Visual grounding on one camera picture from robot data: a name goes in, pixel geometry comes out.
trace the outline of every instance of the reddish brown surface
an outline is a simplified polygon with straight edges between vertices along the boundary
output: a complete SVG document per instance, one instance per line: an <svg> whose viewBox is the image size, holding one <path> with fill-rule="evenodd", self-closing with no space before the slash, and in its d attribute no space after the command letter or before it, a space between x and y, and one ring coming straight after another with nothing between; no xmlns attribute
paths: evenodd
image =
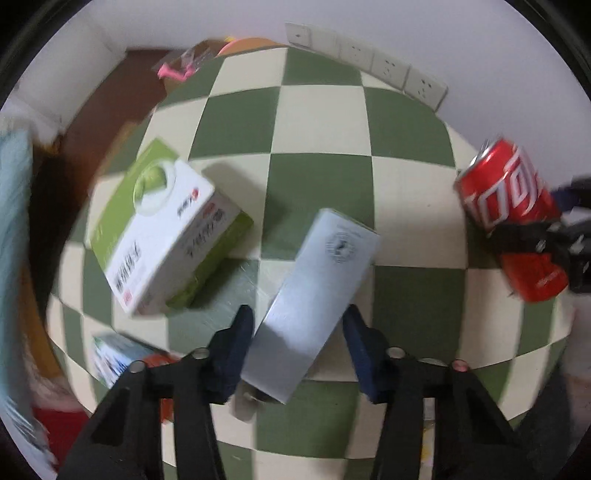
<svg viewBox="0 0 591 480"><path fill-rule="evenodd" d="M141 121L166 96L151 70L166 53L130 51L75 117L64 136L62 155L45 161L35 177L30 261L41 312L45 312L64 242L113 139L126 122Z"/></svg>

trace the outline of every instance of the white wall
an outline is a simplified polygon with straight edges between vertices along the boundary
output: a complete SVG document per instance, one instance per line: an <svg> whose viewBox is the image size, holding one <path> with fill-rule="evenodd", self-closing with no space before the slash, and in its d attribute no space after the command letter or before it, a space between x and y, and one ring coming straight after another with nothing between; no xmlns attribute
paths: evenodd
<svg viewBox="0 0 591 480"><path fill-rule="evenodd" d="M86 11L116 43L134 47L225 35L286 41L284 21L331 28L447 83L439 114L474 146L501 132L553 184L591 173L591 103L503 0L93 0Z"/></svg>
<svg viewBox="0 0 591 480"><path fill-rule="evenodd" d="M0 113L31 121L38 139L51 142L124 54L124 48L80 12L33 59Z"/></svg>

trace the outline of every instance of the red soda can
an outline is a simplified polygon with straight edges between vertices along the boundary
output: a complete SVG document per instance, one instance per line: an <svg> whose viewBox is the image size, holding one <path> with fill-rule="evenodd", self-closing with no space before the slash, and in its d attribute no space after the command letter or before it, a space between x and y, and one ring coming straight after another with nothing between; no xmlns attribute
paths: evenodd
<svg viewBox="0 0 591 480"><path fill-rule="evenodd" d="M454 188L468 215L487 232L502 222L560 218L561 212L523 148L504 138L487 140ZM525 301L548 300L569 283L549 254L502 254L500 260L511 287Z"/></svg>

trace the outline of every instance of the green fruit picture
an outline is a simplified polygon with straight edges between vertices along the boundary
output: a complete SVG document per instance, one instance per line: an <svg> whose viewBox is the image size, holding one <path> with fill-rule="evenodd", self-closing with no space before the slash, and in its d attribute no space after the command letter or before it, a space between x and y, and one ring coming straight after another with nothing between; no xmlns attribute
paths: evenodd
<svg viewBox="0 0 591 480"><path fill-rule="evenodd" d="M166 189L166 172L160 165L146 168L134 188L134 203L141 203L144 195Z"/></svg>

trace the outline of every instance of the checkered tablecloth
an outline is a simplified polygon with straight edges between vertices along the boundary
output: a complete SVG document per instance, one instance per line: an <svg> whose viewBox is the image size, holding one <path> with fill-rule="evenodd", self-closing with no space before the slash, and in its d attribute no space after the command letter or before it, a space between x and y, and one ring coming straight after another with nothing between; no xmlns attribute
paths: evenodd
<svg viewBox="0 0 591 480"><path fill-rule="evenodd" d="M255 226L194 307L128 318L89 249L110 194L160 137L213 180ZM420 357L463 358L514 423L531 407L564 346L563 296L524 304L479 248L452 191L475 150L429 108L337 61L271 48L206 63L158 106L98 180L65 247L48 307L56 352L89 410L105 395L92 336L115 329L166 350L205 346L238 306L260 322L320 208L374 228L382 247L355 301L366 321ZM255 421L213 406L230 480L366 478L384 415L359 393L339 329L286 405ZM163 427L174 477L172 425Z"/></svg>

